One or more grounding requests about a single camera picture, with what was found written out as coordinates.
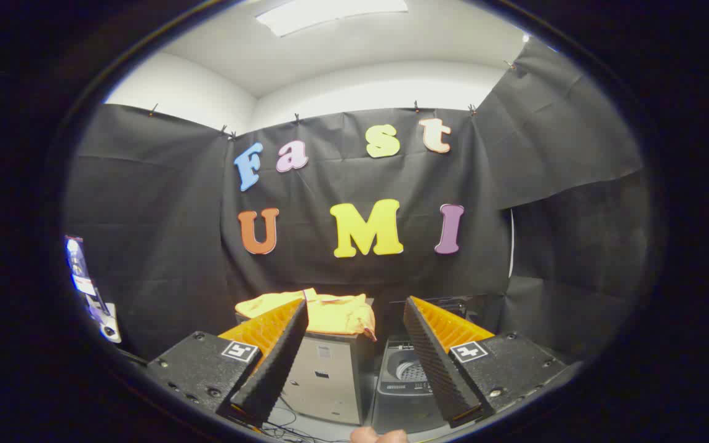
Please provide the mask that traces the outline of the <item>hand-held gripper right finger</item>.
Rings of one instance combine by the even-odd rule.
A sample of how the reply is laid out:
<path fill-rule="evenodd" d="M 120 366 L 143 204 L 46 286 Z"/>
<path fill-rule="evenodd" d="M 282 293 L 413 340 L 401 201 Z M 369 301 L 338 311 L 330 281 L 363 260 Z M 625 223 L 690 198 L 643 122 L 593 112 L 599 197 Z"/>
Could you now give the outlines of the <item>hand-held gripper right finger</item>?
<path fill-rule="evenodd" d="M 566 384 L 580 370 L 525 334 L 492 333 L 409 297 L 403 325 L 442 417 L 451 427 L 486 420 Z"/>

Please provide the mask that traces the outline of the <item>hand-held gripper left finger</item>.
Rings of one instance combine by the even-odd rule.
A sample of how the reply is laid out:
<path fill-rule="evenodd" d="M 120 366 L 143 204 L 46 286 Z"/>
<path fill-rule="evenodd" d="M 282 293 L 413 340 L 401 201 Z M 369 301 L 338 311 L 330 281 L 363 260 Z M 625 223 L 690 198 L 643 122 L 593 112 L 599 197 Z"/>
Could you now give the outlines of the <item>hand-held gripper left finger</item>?
<path fill-rule="evenodd" d="M 147 364 L 149 374 L 189 404 L 262 427 L 286 384 L 308 325 L 295 299 L 220 335 L 197 331 Z"/>

